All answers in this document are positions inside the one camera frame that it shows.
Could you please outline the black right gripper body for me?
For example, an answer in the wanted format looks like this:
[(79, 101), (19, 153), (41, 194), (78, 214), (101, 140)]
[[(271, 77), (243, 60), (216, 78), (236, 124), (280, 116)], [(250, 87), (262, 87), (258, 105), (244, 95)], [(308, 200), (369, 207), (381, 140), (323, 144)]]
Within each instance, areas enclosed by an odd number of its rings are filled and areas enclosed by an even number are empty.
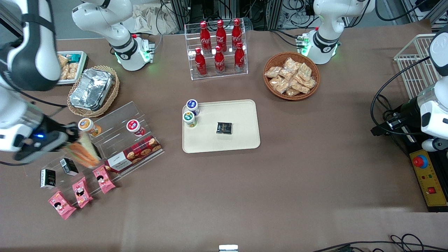
[(69, 132), (69, 125), (60, 124), (57, 121), (54, 121), (50, 117), (43, 117), (42, 120), (42, 132), (43, 134), (49, 134), (51, 132), (62, 132), (67, 135), (71, 135)]

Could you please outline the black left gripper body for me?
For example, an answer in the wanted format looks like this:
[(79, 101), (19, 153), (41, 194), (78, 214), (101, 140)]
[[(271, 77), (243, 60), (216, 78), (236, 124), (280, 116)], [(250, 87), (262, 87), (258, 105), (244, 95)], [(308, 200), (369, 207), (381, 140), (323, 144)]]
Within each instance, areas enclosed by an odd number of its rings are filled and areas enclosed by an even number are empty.
[(404, 133), (421, 134), (421, 115), (417, 97), (398, 107), (401, 130)]

